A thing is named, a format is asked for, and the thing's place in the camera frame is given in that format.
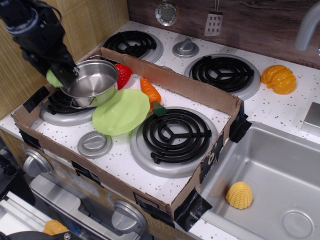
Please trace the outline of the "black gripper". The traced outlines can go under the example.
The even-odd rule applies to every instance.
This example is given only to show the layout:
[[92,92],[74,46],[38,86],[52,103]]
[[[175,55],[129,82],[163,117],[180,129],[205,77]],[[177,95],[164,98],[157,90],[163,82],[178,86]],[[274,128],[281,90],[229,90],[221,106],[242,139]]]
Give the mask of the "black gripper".
[[21,2],[16,10],[14,16],[21,18],[11,27],[11,34],[22,49],[22,57],[42,75],[51,69],[64,88],[70,87],[79,68],[63,43],[61,13],[45,2]]

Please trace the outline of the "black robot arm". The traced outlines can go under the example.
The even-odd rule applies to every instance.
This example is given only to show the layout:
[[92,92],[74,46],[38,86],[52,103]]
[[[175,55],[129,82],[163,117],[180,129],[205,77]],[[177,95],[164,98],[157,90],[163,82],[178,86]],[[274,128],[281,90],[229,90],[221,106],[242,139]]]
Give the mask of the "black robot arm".
[[41,0],[2,0],[0,18],[22,57],[43,76],[51,71],[63,87],[78,76],[78,68],[63,42],[60,11]]

